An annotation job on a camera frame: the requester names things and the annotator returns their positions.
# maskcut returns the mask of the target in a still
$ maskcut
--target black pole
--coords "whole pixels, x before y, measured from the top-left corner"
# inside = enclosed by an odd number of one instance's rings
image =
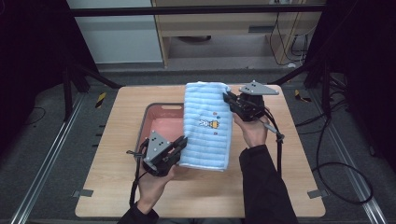
[[[176,14],[221,14],[221,13],[268,13],[268,12],[316,12],[323,11],[325,4],[314,5],[236,5],[236,6],[195,6],[195,7],[116,7],[79,8],[51,11],[56,15],[72,17],[143,16]]]

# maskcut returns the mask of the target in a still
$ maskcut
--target wrist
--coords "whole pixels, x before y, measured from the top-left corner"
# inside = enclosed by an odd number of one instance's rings
[[[145,203],[143,200],[137,201],[137,209],[145,215],[147,215],[153,207],[154,204],[152,203]]]

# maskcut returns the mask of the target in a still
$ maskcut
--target towel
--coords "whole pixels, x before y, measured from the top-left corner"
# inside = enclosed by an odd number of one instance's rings
[[[222,94],[230,90],[220,82],[186,85],[183,129],[189,140],[181,151],[180,166],[215,171],[227,169],[233,114]]]

